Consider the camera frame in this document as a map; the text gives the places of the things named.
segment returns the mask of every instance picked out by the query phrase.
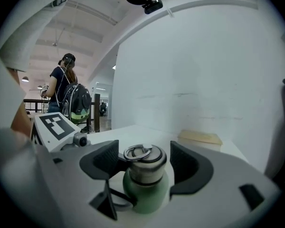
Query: jeans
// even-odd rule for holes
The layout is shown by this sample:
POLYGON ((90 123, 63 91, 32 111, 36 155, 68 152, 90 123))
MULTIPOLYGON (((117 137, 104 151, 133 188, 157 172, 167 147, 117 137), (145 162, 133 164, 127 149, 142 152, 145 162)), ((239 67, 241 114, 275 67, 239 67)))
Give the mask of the jeans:
POLYGON ((47 113, 53 113, 53 112, 61 112, 61 109, 58 106, 57 102, 50 102, 48 104, 48 111, 47 111, 47 113))

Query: wooden post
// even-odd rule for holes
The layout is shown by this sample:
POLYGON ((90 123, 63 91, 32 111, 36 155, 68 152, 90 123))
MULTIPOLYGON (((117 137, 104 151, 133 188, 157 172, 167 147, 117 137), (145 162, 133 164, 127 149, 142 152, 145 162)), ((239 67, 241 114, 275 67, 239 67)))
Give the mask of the wooden post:
POLYGON ((100 132, 99 124, 99 105, 100 105, 100 94, 94 95, 94 131, 95 133, 100 132))

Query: small camera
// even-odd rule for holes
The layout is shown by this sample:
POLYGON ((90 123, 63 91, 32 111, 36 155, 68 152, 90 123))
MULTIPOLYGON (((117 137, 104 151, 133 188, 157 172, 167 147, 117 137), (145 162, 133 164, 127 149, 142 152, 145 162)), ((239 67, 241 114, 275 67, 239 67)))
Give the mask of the small camera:
POLYGON ((145 14, 151 14, 163 7, 161 0, 151 1, 142 6, 145 14))

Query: green bottle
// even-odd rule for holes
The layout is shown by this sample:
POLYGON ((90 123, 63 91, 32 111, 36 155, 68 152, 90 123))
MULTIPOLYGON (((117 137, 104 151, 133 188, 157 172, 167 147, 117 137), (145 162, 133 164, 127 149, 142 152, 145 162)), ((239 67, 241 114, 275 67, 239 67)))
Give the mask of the green bottle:
POLYGON ((154 145, 139 144, 126 149, 123 155, 130 162, 123 176, 123 189, 137 201, 133 210, 141 214, 155 212, 162 205, 169 185, 165 151, 154 145))

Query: white wall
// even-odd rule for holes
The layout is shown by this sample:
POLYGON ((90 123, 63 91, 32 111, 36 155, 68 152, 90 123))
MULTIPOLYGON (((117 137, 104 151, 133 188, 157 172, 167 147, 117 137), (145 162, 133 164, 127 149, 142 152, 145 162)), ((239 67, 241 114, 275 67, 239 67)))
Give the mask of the white wall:
POLYGON ((195 7, 130 36, 116 62, 112 129, 217 133, 261 172, 279 148, 275 172, 285 148, 285 27, 266 9, 195 7))

